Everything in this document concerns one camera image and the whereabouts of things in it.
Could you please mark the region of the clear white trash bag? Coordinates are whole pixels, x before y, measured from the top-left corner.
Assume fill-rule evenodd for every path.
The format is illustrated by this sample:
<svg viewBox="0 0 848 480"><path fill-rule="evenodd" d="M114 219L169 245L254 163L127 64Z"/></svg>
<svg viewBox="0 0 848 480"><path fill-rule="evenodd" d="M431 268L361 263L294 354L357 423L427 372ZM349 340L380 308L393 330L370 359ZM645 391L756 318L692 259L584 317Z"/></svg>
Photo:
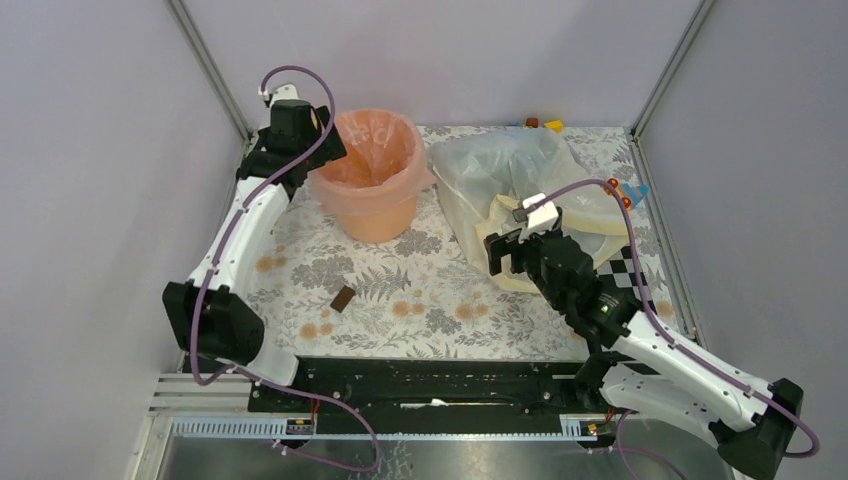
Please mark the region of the clear white trash bag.
<svg viewBox="0 0 848 480"><path fill-rule="evenodd" d="M539 193L545 195L592 178L566 140L540 129L499 130L437 142L428 149L437 197L467 261L486 271L483 239L514 228L512 210ZM591 254L628 242L618 204L599 186L558 197L563 231Z"/></svg>

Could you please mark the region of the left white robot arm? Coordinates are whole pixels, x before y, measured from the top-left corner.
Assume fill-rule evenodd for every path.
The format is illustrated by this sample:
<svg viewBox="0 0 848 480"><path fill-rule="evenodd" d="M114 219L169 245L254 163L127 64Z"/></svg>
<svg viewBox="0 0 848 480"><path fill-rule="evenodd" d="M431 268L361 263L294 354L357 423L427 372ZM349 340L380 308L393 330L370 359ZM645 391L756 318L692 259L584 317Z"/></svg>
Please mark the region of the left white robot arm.
<svg viewBox="0 0 848 480"><path fill-rule="evenodd" d="M277 346L249 306L248 286L274 225L307 174L345 156L331 120L328 106L301 99L271 103L270 124L241 160L230 209L212 245L188 279L168 283L162 295L181 349L194 360L215 360L273 383L272 398L288 411L307 404L311 387L296 375L296 355Z"/></svg>

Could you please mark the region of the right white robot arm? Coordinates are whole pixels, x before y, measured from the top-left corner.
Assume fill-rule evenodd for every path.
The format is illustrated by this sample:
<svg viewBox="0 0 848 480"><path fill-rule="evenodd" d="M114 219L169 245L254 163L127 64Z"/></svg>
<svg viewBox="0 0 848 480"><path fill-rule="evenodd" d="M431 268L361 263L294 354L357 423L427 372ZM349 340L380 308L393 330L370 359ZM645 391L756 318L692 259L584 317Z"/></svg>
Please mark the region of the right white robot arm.
<svg viewBox="0 0 848 480"><path fill-rule="evenodd" d="M775 478L797 428L799 385L751 375L654 326L632 289L599 276L591 257L559 232L525 241L517 231L491 234L484 245L492 275L509 259L586 339L591 354L573 386L579 407L634 410L698 437L752 479Z"/></svg>

